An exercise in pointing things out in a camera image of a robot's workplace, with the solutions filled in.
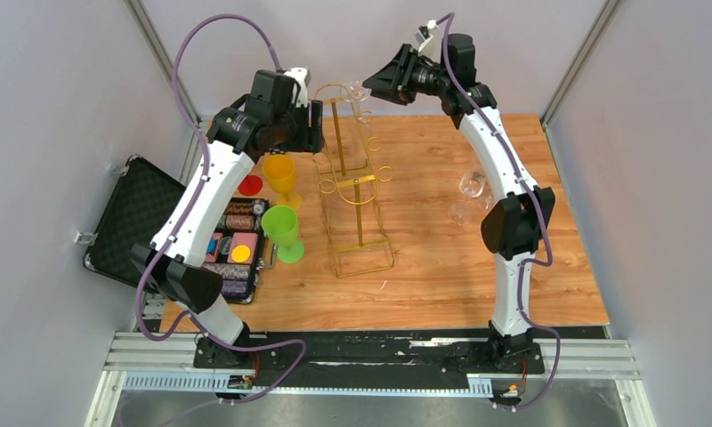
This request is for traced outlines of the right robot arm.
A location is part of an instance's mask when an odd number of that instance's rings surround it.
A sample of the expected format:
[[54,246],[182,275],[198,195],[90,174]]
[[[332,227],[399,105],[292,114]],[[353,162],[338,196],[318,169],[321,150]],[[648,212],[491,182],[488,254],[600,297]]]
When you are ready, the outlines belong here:
[[496,265],[487,359],[505,372],[533,349],[530,275],[539,245],[549,241],[546,229],[555,195],[552,189],[540,187],[522,164],[496,99],[488,86],[477,81],[472,37],[460,33],[445,37],[442,55],[435,61],[403,44],[364,85],[376,98],[398,105],[409,105],[418,94],[437,97],[477,156],[493,201],[481,222],[482,241]]

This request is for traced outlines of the clear wine glass front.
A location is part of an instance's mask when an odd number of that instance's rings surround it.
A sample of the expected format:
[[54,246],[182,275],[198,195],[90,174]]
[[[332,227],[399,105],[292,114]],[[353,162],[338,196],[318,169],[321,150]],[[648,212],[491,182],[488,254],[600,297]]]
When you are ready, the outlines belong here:
[[494,196],[490,187],[486,187],[480,196],[475,199],[476,205],[483,211],[488,212],[495,204]]

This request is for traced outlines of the red wine glass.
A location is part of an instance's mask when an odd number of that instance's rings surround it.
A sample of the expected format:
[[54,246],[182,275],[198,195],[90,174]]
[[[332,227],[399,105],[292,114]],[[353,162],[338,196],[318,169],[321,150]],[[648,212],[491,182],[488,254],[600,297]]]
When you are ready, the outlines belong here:
[[263,179],[258,175],[247,175],[238,186],[238,193],[245,197],[252,197],[263,189]]

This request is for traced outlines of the green wine glass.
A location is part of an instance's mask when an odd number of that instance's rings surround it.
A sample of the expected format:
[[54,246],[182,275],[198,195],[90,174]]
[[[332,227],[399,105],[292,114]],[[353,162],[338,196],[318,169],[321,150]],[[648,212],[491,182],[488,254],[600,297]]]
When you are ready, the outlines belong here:
[[281,262],[292,264],[302,260],[304,245],[299,238],[296,211],[287,205],[275,205],[265,212],[261,225],[267,238],[277,246]]

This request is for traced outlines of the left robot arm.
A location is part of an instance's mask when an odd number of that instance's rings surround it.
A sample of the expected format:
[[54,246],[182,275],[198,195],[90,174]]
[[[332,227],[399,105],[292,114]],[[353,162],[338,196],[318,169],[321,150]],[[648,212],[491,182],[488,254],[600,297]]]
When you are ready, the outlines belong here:
[[131,261],[141,273],[136,287],[181,305],[218,342],[229,367],[250,359],[246,324],[222,295],[223,278],[204,268],[217,223],[240,183],[268,152],[318,153],[322,104],[310,101],[307,68],[259,70],[249,93],[221,109],[204,133],[202,158],[182,198],[148,244],[136,243]]

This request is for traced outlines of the clear wine glass rearmost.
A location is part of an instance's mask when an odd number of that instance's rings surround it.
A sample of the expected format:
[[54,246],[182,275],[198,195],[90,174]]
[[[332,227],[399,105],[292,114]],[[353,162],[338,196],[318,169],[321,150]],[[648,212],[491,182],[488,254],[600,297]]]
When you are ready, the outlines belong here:
[[351,81],[344,84],[342,96],[346,101],[346,135],[349,137],[349,148],[354,160],[364,156],[363,142],[372,137],[369,121],[371,113],[362,107],[362,102],[370,96],[370,90],[362,86],[361,81]]

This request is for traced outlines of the orange wine glass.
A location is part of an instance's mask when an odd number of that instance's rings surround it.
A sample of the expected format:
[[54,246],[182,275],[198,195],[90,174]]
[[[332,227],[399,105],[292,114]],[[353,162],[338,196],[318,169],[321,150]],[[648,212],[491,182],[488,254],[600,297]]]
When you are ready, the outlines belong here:
[[277,194],[275,205],[286,205],[297,211],[303,202],[295,191],[296,169],[294,160],[284,154],[270,155],[263,161],[263,176]]

